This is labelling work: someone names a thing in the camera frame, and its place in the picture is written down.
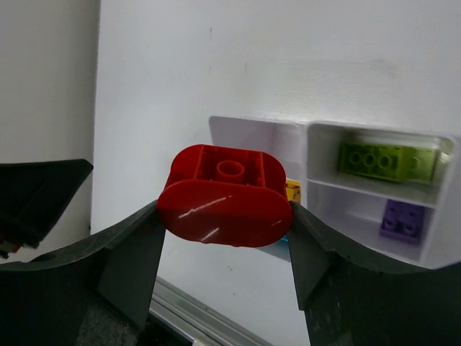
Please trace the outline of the teal lego brick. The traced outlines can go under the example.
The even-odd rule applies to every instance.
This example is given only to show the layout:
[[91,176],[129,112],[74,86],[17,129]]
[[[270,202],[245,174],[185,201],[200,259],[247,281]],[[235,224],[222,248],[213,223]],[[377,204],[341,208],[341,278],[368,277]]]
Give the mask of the teal lego brick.
[[288,241],[289,241],[289,237],[288,235],[284,235],[281,239],[279,239],[277,241],[278,244],[288,244]]

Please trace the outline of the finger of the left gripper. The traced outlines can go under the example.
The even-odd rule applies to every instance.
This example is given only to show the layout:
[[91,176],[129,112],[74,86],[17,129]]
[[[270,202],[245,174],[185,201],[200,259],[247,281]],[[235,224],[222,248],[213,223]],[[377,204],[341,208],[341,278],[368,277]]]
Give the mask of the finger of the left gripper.
[[37,248],[93,170],[85,159],[1,165],[1,258]]

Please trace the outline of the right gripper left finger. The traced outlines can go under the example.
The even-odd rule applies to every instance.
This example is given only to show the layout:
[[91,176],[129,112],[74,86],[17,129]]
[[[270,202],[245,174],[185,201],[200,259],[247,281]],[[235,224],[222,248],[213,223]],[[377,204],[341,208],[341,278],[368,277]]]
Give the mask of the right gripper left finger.
[[1,266],[3,345],[135,345],[166,230],[155,203],[30,262]]

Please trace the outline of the yellow and lime lego stack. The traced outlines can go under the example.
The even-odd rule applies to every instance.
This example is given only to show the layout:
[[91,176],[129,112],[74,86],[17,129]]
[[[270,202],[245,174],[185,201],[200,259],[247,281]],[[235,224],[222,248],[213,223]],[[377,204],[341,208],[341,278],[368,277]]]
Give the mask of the yellow and lime lego stack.
[[289,201],[301,202],[301,184],[298,181],[287,179],[285,183],[287,199]]

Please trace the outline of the red round lego brick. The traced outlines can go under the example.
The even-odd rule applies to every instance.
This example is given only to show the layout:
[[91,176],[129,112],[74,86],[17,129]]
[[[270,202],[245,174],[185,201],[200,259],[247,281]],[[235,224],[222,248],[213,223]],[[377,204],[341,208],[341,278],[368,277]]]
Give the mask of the red round lego brick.
[[172,161],[157,201],[175,236],[204,244],[265,247],[290,230],[293,210],[285,172],[264,181],[262,152],[193,145]]

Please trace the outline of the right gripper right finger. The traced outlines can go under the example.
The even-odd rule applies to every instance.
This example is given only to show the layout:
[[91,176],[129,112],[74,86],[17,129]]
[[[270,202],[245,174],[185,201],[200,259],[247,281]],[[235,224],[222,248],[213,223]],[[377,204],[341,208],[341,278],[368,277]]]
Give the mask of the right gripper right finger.
[[293,204],[289,249],[312,345],[458,345],[460,264],[376,252]]

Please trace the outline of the purple sloped lego brick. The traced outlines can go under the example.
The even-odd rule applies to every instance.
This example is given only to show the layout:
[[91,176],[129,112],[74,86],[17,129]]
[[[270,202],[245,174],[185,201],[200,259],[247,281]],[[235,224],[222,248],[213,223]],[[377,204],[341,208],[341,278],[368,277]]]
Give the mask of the purple sloped lego brick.
[[421,239],[425,207],[388,200],[380,226],[380,235],[409,244],[418,244]]

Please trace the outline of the lime long lego brick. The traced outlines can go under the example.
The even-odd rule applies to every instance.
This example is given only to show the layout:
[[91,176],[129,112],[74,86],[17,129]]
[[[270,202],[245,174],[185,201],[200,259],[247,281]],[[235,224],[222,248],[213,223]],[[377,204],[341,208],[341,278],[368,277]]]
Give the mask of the lime long lego brick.
[[338,170],[342,173],[383,179],[407,180],[415,149],[377,143],[342,142]]

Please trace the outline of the lime square lego brick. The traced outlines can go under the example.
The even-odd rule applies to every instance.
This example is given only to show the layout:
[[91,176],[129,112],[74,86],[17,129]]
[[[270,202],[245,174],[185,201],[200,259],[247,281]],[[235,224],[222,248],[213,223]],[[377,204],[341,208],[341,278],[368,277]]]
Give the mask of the lime square lego brick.
[[408,171],[407,180],[409,182],[430,185],[434,177],[438,158],[438,149],[413,148],[413,155],[411,157],[411,165]]

